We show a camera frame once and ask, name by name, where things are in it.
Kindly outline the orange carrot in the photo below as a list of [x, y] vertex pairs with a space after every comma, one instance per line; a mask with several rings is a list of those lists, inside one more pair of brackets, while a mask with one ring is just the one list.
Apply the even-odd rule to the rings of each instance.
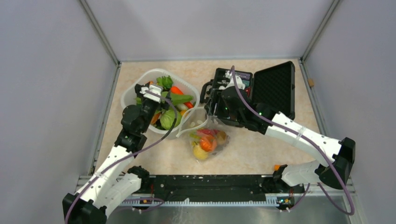
[[[177, 95], [184, 95], [184, 93], [183, 93], [178, 87], [176, 87], [176, 86], [172, 86], [172, 87], [170, 88], [170, 91], [171, 91], [172, 93], [174, 93], [174, 94], [177, 94]], [[189, 109], [190, 109], [190, 108], [193, 108], [193, 104], [192, 104], [190, 101], [185, 102], [184, 105], [186, 105]]]

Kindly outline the red chili pepper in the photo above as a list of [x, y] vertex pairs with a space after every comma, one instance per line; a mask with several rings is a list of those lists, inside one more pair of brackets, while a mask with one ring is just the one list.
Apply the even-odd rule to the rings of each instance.
[[198, 129], [196, 131], [198, 136], [216, 136], [220, 130], [217, 129]]

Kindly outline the white plastic basket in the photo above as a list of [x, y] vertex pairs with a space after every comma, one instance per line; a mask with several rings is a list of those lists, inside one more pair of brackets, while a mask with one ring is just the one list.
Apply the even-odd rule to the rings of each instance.
[[145, 72], [137, 81], [135, 81], [126, 91], [123, 92], [120, 103], [122, 109], [125, 109], [129, 105], [135, 105], [136, 104], [136, 97], [137, 94], [135, 93], [135, 85], [136, 84], [146, 84], [149, 81], [156, 81], [158, 77], [162, 76], [170, 76], [172, 81], [174, 82], [174, 85], [178, 87], [182, 93], [187, 94], [187, 95], [192, 95], [192, 103], [194, 105], [194, 109], [191, 109], [191, 111], [194, 111], [198, 106], [199, 106], [199, 93], [198, 90], [189, 84], [187, 81], [183, 80], [181, 77], [178, 75], [175, 75], [167, 70], [164, 69], [151, 69], [147, 72]]

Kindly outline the clear zip top bag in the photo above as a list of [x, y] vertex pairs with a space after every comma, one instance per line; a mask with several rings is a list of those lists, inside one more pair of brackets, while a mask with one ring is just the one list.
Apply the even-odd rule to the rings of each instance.
[[206, 161], [221, 153], [230, 142], [225, 124], [209, 115], [204, 107], [187, 110], [181, 118], [177, 138], [188, 141], [197, 161]]

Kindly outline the small orange fruit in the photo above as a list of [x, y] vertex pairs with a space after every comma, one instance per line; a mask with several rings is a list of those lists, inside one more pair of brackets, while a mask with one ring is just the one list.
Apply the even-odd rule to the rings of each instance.
[[206, 152], [212, 152], [217, 148], [217, 140], [211, 135], [204, 136], [200, 139], [200, 147]]

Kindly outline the yellow lemon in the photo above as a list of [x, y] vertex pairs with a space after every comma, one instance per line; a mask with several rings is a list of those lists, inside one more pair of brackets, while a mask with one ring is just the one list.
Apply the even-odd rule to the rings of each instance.
[[209, 153], [203, 150], [200, 145], [195, 145], [193, 147], [193, 155], [196, 159], [202, 161], [206, 160], [209, 157]]

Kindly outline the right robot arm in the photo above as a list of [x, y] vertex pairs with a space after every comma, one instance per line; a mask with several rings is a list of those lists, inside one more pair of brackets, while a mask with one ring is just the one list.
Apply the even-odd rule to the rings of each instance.
[[355, 160], [355, 141], [342, 140], [314, 132], [287, 117], [276, 107], [252, 101], [243, 90], [233, 86], [202, 92], [200, 102], [210, 115], [230, 126], [280, 139], [308, 154], [314, 161], [281, 165], [273, 173], [274, 187], [287, 192], [299, 184], [322, 183], [344, 189]]

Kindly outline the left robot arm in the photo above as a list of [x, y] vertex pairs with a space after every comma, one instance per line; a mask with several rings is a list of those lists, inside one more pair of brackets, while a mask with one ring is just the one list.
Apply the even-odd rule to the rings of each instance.
[[104, 224], [132, 193], [144, 193], [149, 189], [149, 179], [140, 173], [125, 174], [120, 180], [118, 177], [138, 154], [155, 146], [153, 143], [144, 147], [147, 140], [144, 133], [156, 111], [173, 106], [170, 95], [163, 97], [162, 91], [163, 88], [156, 84], [135, 85], [141, 104], [129, 105], [123, 110], [121, 132], [105, 161], [83, 187], [64, 197], [66, 224]]

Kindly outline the green cabbage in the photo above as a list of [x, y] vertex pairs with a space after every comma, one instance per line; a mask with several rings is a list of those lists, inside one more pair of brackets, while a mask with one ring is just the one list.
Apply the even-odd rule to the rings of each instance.
[[164, 130], [169, 130], [172, 127], [174, 119], [176, 119], [176, 123], [174, 127], [177, 127], [181, 123], [182, 115], [179, 111], [174, 111], [172, 109], [165, 111], [160, 116], [160, 124]]

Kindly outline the black carrying case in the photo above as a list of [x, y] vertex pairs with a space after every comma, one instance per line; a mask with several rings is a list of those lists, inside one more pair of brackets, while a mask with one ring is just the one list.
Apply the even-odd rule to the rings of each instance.
[[[205, 105], [205, 97], [212, 90], [227, 86], [225, 73], [229, 69], [217, 68], [214, 78], [205, 83], [199, 102]], [[264, 103], [274, 107], [288, 118], [295, 118], [295, 66], [291, 61], [272, 66], [253, 74], [249, 91], [245, 91], [253, 104]]]

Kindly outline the green lettuce leaf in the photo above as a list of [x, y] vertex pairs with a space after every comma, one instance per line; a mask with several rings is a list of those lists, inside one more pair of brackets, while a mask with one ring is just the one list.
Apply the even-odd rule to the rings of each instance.
[[192, 95], [177, 95], [170, 91], [170, 88], [174, 85], [174, 82], [170, 76], [161, 76], [156, 78], [156, 82], [159, 86], [163, 87], [162, 96], [166, 97], [170, 94], [170, 99], [174, 105], [184, 104], [185, 102], [192, 101]]

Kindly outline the poker chips in case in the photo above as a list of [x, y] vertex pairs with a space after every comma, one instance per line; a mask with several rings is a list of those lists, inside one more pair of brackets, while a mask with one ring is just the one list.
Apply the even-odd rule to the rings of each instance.
[[253, 74], [252, 73], [245, 73], [245, 72], [236, 72], [236, 74], [241, 78], [243, 84], [244, 84], [244, 90], [249, 91], [251, 82], [253, 80]]

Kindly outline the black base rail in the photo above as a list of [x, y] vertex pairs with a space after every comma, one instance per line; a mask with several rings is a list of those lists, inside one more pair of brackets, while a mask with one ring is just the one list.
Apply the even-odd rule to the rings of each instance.
[[133, 196], [152, 196], [165, 202], [265, 202], [269, 194], [303, 193], [304, 186], [276, 185], [271, 175], [155, 175]]

